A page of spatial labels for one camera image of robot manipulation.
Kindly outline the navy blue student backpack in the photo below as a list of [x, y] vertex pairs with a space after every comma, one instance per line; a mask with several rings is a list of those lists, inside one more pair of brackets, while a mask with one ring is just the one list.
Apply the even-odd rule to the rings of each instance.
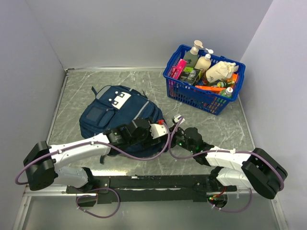
[[127, 125], [142, 118], [157, 123], [164, 120], [161, 109], [144, 93], [122, 85], [107, 85], [100, 91], [92, 88], [94, 100], [82, 113], [81, 136], [91, 138], [106, 130]]

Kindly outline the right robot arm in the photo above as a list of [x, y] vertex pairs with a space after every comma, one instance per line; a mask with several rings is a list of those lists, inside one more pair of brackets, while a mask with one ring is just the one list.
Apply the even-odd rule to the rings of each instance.
[[267, 199], [274, 199], [284, 189], [287, 171], [265, 150], [227, 150], [203, 141], [197, 128], [172, 126], [170, 147], [179, 146], [190, 152], [198, 164], [213, 167], [209, 184], [215, 191], [236, 186], [255, 190]]

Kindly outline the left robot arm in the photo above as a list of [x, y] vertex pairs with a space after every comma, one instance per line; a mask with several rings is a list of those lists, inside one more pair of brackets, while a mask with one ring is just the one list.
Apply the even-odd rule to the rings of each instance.
[[26, 174], [31, 191], [39, 191], [53, 184], [73, 186], [85, 193], [94, 189], [95, 181], [89, 168], [69, 167], [70, 164], [111, 152], [129, 158], [149, 161], [161, 155], [169, 141], [169, 132], [163, 120], [151, 123], [135, 119], [127, 125], [108, 129], [91, 138], [49, 146], [38, 142], [24, 159], [22, 172]]

